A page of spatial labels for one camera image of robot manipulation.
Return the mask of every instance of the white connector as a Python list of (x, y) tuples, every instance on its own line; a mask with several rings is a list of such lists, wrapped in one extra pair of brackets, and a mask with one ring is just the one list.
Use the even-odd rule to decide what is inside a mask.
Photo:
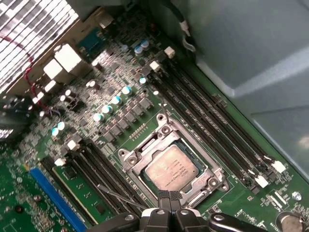
[(66, 164), (66, 159), (65, 158), (59, 158), (59, 159), (57, 159), (56, 161), (55, 161), (55, 165), (56, 166), (63, 166), (63, 165), (65, 165)]
[(286, 170), (286, 167), (280, 162), (280, 161), (275, 161), (271, 164), (271, 166), (276, 169), (278, 173), (283, 173)]
[(173, 59), (176, 55), (176, 52), (172, 47), (167, 47), (164, 52), (170, 59)]
[(255, 178), (255, 181), (259, 184), (259, 186), (261, 186), (262, 188), (265, 188), (268, 185), (268, 181), (265, 180), (264, 177), (262, 177), (261, 175), (258, 175)]
[(72, 151), (76, 151), (79, 148), (78, 144), (76, 144), (73, 140), (68, 142), (68, 147)]
[(153, 61), (149, 66), (150, 66), (150, 68), (152, 68), (155, 72), (157, 72), (157, 71), (160, 70), (160, 65), (159, 65), (156, 61)]

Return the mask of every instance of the cpu socket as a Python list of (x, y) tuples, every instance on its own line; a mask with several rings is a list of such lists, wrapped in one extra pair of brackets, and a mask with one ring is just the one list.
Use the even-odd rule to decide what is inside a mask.
[(228, 191), (222, 168), (188, 130), (164, 114), (156, 120), (158, 127), (135, 149), (118, 150), (123, 171), (146, 196), (179, 191), (181, 205), (194, 208), (214, 190)]

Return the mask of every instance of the motherboard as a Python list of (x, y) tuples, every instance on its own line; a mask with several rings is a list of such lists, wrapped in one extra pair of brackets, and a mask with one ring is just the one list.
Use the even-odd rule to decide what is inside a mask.
[(137, 8), (76, 44), (93, 64), (48, 103), (0, 158), (4, 232), (85, 231), (157, 207), (159, 190), (206, 219), (217, 212), (279, 231), (309, 217), (308, 183)]

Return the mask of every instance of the blue pcie slot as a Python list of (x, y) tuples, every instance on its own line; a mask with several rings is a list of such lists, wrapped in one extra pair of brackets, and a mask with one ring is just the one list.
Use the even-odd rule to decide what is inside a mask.
[(69, 221), (69, 223), (74, 227), (77, 232), (85, 232), (86, 226), (83, 222), (76, 216), (70, 206), (64, 201), (60, 194), (56, 191), (54, 186), (48, 181), (44, 174), (38, 168), (30, 170), (30, 174), (38, 182), (40, 187), (45, 191), (45, 193), (50, 197), (53, 203), (57, 206), (64, 217)]

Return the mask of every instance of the red wire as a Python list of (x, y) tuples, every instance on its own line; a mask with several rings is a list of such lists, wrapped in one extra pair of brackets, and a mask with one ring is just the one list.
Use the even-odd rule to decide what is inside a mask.
[[(24, 74), (24, 78), (25, 80), (28, 82), (29, 87), (30, 87), (30, 91), (31, 93), (37, 98), (38, 95), (35, 91), (35, 86), (33, 83), (30, 82), (29, 77), (28, 77), (28, 73), (32, 70), (33, 67), (33, 57), (28, 53), (28, 51), (24, 48), (24, 46), (18, 42), (16, 42), (15, 40), (12, 40), (10, 37), (8, 36), (4, 36), (4, 35), (0, 35), (0, 38), (4, 39), (5, 41), (9, 42), (9, 43), (13, 43), (16, 46), (18, 46), (19, 48), (21, 48), (27, 55), (28, 59), (29, 59), (29, 67), (27, 67), (25, 74)], [(43, 105), (40, 101), (38, 101), (38, 105), (40, 105), (43, 109), (47, 109), (47, 107), (45, 105)]]

